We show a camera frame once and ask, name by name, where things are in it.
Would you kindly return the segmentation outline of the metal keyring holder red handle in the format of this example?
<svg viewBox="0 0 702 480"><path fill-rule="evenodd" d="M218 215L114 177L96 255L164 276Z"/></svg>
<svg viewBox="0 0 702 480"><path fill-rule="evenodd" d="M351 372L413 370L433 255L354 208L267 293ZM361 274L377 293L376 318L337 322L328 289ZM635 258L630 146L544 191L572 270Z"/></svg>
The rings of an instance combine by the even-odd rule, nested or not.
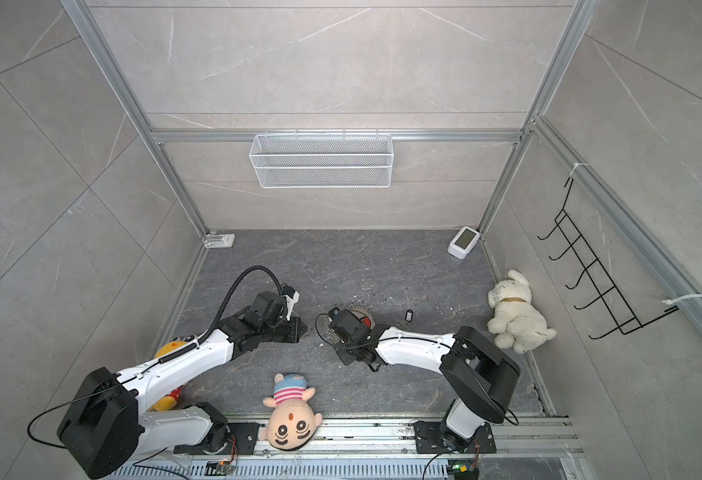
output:
<svg viewBox="0 0 702 480"><path fill-rule="evenodd" d="M373 317L368 309L364 307L349 307L348 310L369 329L372 329L375 326Z"/></svg>

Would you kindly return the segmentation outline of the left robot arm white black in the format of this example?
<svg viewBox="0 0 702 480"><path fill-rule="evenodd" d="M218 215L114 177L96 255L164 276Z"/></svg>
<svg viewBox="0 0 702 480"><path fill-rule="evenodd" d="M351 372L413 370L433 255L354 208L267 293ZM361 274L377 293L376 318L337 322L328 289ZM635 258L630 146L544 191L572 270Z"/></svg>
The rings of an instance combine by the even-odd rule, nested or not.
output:
<svg viewBox="0 0 702 480"><path fill-rule="evenodd" d="M91 479L106 477L135 455L175 447L217 453L231 436L227 418L207 402L180 410L155 406L201 374L266 342L296 343L307 327L293 312L299 294L262 292L251 305L217 320L200 336L143 364L83 380L57 436Z"/></svg>

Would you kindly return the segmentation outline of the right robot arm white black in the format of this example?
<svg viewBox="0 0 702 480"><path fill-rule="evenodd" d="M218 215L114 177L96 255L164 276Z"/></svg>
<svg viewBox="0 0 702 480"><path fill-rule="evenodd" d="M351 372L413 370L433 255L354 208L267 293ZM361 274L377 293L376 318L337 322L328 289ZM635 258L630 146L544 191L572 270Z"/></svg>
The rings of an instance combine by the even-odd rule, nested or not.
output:
<svg viewBox="0 0 702 480"><path fill-rule="evenodd" d="M351 309L334 308L326 316L338 339L333 348L344 365L361 362L373 372L405 365L438 373L448 382L457 398L430 435L435 446L464 451L511 414L520 368L475 328L423 334L375 323Z"/></svg>

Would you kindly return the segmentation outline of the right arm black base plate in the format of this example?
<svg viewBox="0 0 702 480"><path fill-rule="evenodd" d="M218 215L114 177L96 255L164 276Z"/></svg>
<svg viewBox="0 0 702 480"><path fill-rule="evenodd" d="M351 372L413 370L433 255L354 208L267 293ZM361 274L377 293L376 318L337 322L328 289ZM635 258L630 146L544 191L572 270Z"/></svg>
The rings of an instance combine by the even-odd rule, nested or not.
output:
<svg viewBox="0 0 702 480"><path fill-rule="evenodd" d="M491 426L478 427L471 438L464 439L449 430L442 422L417 421L413 424L416 451L419 454L497 452Z"/></svg>

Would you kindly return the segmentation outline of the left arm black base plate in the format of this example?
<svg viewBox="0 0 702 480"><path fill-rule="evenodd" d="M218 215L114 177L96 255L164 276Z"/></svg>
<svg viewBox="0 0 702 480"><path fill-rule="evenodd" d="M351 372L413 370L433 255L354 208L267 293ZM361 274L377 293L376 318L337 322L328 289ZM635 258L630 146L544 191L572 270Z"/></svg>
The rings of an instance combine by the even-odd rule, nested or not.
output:
<svg viewBox="0 0 702 480"><path fill-rule="evenodd" d="M228 423L225 428L214 426L197 445L179 445L175 454L189 455L252 455L258 441L260 424L256 422Z"/></svg>

